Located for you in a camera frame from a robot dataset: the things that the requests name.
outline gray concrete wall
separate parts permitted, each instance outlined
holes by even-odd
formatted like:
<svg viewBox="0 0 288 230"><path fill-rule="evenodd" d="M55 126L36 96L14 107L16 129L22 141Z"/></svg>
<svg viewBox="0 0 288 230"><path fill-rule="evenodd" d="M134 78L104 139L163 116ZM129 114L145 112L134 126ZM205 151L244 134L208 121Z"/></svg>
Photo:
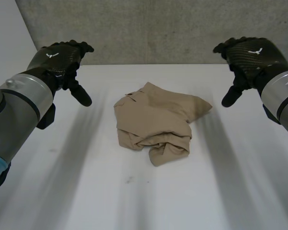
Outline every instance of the gray concrete wall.
<svg viewBox="0 0 288 230"><path fill-rule="evenodd" d="M224 63L230 37L267 37L288 59L288 0L16 0L37 48L86 41L83 64Z"/></svg>

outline beige fabric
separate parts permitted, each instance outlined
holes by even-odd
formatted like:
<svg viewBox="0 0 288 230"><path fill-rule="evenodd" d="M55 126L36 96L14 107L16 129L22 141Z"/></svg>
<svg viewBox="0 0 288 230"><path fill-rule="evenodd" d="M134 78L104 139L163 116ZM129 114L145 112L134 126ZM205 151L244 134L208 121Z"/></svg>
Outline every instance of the beige fabric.
<svg viewBox="0 0 288 230"><path fill-rule="evenodd" d="M211 108L199 97L166 91L148 82L114 105L119 144L132 150L152 146L149 158L154 166L187 157L192 138L188 122Z"/></svg>

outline white tabletop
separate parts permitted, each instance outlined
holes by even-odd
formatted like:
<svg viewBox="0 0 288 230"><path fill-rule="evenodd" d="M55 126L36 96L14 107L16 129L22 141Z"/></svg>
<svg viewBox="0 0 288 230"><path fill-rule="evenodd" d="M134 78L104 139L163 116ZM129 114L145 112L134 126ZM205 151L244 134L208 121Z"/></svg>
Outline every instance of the white tabletop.
<svg viewBox="0 0 288 230"><path fill-rule="evenodd" d="M82 66L93 104L57 93L0 188L0 230L288 230L288 133L256 90L222 107L232 80L227 65ZM118 145L113 105L147 81L213 105L189 157L154 167Z"/></svg>

